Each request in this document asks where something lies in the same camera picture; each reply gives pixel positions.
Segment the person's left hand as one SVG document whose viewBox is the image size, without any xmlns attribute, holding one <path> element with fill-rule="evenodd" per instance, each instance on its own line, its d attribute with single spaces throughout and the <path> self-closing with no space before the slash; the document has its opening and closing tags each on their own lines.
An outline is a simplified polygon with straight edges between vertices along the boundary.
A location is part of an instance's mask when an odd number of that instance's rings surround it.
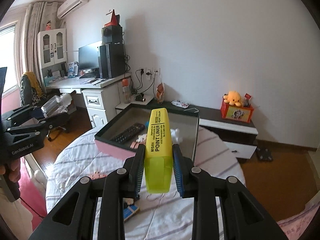
<svg viewBox="0 0 320 240">
<path fill-rule="evenodd" d="M 12 181 L 13 183 L 16 183 L 20 180 L 21 178 L 21 161 L 20 159 L 16 159 L 10 162 L 10 164 L 8 164 L 9 167 L 9 179 L 10 181 Z M 4 175 L 6 173 L 6 169 L 5 169 L 5 165 L 3 162 L 1 162 L 0 165 L 0 175 Z"/>
</svg>

